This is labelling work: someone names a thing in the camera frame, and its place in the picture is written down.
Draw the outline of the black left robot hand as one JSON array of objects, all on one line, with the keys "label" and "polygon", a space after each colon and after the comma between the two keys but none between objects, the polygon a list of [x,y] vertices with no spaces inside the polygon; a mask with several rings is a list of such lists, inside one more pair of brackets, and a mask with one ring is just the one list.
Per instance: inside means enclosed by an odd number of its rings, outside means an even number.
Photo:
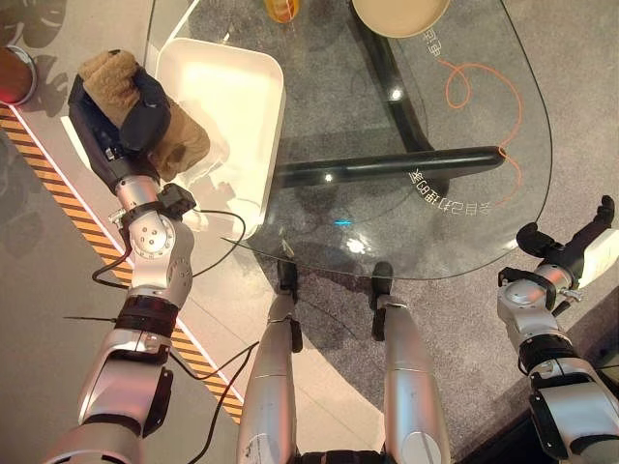
[{"label": "black left robot hand", "polygon": [[170,103],[160,83],[143,68],[137,69],[132,83],[139,97],[119,127],[88,96],[81,77],[74,79],[69,96],[69,117],[90,167],[111,192],[126,177],[160,178],[149,154],[170,125]]}]

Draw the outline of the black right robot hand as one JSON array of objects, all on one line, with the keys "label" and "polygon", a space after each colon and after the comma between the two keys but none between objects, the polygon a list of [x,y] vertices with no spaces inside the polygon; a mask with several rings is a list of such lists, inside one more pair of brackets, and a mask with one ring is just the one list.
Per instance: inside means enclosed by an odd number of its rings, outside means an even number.
[{"label": "black right robot hand", "polygon": [[571,289],[584,288],[618,261],[618,230],[612,227],[614,200],[604,195],[594,218],[561,245],[530,222],[516,234],[516,242],[527,254],[542,258],[544,265],[557,266],[570,276]]}]

